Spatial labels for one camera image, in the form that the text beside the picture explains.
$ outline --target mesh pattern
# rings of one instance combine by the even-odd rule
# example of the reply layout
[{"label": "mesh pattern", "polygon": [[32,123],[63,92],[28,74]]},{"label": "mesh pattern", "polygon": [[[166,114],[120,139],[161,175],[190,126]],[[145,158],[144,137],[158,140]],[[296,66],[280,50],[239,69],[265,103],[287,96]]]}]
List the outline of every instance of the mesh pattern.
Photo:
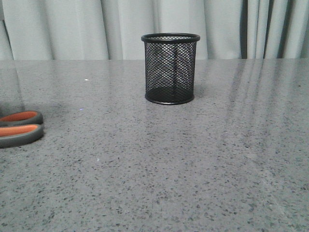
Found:
[{"label": "mesh pattern", "polygon": [[197,43],[144,44],[146,98],[152,102],[166,104],[181,104],[192,100]]},{"label": "mesh pattern", "polygon": [[190,37],[187,37],[187,36],[157,36],[157,37],[151,37],[151,39],[155,39],[155,40],[183,40],[183,39],[190,39]]}]

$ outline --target curtain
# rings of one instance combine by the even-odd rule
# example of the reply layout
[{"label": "curtain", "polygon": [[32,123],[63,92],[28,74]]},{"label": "curtain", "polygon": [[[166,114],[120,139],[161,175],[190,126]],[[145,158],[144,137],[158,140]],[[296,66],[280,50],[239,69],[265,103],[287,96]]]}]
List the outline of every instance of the curtain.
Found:
[{"label": "curtain", "polygon": [[144,59],[148,33],[197,59],[307,58],[309,0],[0,0],[0,59]]}]

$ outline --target metal mesh cup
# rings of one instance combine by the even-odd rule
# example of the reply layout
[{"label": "metal mesh cup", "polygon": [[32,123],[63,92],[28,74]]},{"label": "metal mesh cup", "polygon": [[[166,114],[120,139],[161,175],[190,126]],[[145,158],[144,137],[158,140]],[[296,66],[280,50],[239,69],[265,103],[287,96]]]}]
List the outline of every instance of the metal mesh cup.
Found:
[{"label": "metal mesh cup", "polygon": [[147,100],[158,104],[183,104],[193,100],[197,41],[186,33],[143,35]]}]

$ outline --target orange scissor handle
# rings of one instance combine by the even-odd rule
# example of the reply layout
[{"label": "orange scissor handle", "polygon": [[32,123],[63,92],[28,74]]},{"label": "orange scissor handle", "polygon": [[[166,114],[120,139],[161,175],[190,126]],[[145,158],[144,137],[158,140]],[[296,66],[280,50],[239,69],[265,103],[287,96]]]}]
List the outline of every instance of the orange scissor handle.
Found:
[{"label": "orange scissor handle", "polygon": [[23,111],[2,117],[0,122],[6,126],[42,124],[43,116],[39,111]]},{"label": "orange scissor handle", "polygon": [[43,136],[43,126],[30,124],[0,127],[0,148],[32,143]]}]

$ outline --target gray speckled countertop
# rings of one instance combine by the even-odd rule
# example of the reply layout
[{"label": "gray speckled countertop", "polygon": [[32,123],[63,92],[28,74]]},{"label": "gray speckled countertop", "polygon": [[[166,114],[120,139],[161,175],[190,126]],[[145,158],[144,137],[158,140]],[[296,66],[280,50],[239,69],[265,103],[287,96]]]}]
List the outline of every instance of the gray speckled countertop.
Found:
[{"label": "gray speckled countertop", "polygon": [[144,98],[144,61],[1,61],[1,232],[306,232],[309,60],[198,60],[195,99]]}]

